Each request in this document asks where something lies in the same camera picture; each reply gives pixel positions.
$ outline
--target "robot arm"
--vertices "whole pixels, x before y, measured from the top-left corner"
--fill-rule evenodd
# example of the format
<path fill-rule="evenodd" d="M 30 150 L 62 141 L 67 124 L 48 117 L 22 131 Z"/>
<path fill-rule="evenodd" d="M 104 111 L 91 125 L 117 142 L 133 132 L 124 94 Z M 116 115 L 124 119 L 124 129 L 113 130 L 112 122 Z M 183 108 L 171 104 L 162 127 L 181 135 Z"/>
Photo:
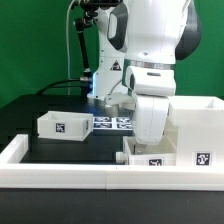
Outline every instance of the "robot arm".
<path fill-rule="evenodd" d="M 191 0 L 126 2 L 130 11 L 122 83 L 135 102 L 132 125 L 140 144 L 156 145 L 163 136 L 169 97 L 176 90 L 175 50 L 186 27 L 190 3 Z"/>

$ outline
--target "green backdrop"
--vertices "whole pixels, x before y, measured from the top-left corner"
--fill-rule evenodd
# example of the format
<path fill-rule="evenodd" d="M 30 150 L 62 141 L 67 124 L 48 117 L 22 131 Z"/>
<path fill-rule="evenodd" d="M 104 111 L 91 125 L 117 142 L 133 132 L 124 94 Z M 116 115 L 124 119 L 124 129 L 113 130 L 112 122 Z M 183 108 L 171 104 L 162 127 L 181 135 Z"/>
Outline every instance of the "green backdrop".
<path fill-rule="evenodd" d="M 195 2 L 203 38 L 196 52 L 176 65 L 177 94 L 224 96 L 224 1 Z M 70 0 L 0 1 L 0 107 L 20 95 L 35 93 L 49 83 L 67 78 L 65 20 L 69 3 Z M 78 9 L 72 11 L 71 21 L 80 13 Z M 72 77 L 79 77 L 80 49 L 72 25 L 70 30 Z M 86 31 L 86 41 L 90 66 L 95 70 L 96 28 Z"/>

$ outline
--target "white box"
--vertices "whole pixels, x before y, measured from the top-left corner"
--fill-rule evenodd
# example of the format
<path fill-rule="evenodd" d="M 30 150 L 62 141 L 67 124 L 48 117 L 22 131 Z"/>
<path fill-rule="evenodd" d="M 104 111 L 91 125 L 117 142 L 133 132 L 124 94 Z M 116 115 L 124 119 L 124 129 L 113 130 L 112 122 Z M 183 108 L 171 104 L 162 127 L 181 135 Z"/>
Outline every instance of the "white box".
<path fill-rule="evenodd" d="M 224 126 L 224 101 L 216 97 L 170 97 L 169 119 L 174 126 Z"/>
<path fill-rule="evenodd" d="M 169 125 L 165 133 L 176 139 L 177 166 L 224 165 L 224 101 L 216 97 L 171 97 L 168 119 L 174 127 Z"/>
<path fill-rule="evenodd" d="M 39 138 L 83 141 L 93 131 L 93 115 L 49 111 L 37 124 Z"/>
<path fill-rule="evenodd" d="M 124 137 L 126 164 L 141 166 L 175 166 L 176 146 L 167 136 L 158 145 L 140 145 L 134 137 Z"/>

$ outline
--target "black table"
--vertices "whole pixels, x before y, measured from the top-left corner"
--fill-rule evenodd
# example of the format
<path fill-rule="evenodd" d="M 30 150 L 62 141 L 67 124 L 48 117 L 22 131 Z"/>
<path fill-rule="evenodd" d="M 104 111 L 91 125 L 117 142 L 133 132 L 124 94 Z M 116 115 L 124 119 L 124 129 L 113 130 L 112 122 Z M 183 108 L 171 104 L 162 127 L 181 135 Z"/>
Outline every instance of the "black table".
<path fill-rule="evenodd" d="M 16 134 L 29 134 L 30 150 L 22 163 L 115 164 L 122 136 L 132 134 L 94 130 L 83 143 L 40 140 L 36 121 L 47 111 L 105 116 L 102 107 L 80 97 L 25 95 L 0 110 L 0 149 Z M 2 224 L 221 224 L 223 208 L 224 192 L 0 189 Z"/>

